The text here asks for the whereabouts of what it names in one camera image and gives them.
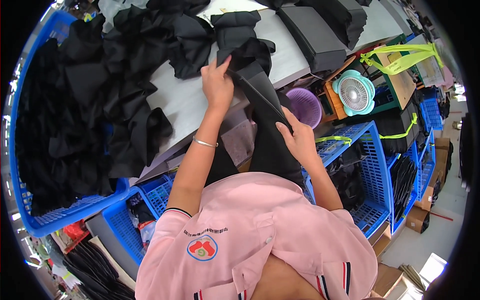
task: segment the neon yellow tape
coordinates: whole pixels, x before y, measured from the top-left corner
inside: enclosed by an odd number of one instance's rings
[[[352,144],[352,139],[346,136],[326,136],[326,137],[315,139],[315,142],[320,143],[328,140],[343,141],[343,144],[348,144],[349,147]]]
[[[383,136],[383,135],[379,134],[380,139],[401,139],[402,137],[406,137],[408,135],[408,133],[410,132],[410,129],[412,129],[413,124],[417,124],[417,114],[412,113],[412,116],[413,116],[412,123],[410,123],[410,126],[407,128],[407,131],[405,133],[395,134],[395,135],[387,135],[387,136]]]

